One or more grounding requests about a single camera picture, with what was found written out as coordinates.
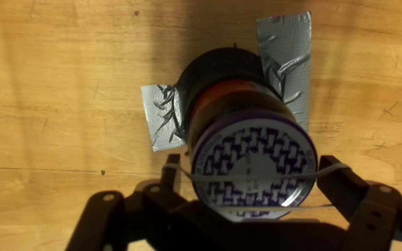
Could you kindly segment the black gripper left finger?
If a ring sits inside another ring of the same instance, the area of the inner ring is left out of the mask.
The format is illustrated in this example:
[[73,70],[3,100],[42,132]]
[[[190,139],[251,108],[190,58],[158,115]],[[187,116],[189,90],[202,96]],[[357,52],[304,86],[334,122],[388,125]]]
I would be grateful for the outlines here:
[[180,189],[180,154],[170,153],[166,158],[166,162],[162,167],[161,182],[163,186],[179,190]]

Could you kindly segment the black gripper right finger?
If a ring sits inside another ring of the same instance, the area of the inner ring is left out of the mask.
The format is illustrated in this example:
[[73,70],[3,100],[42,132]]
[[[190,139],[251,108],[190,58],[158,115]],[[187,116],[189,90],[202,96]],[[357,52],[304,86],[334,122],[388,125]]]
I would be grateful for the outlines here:
[[[324,154],[320,157],[320,169],[334,162],[342,161],[332,154]],[[352,220],[369,189],[369,183],[349,165],[318,178],[317,185],[348,221]]]

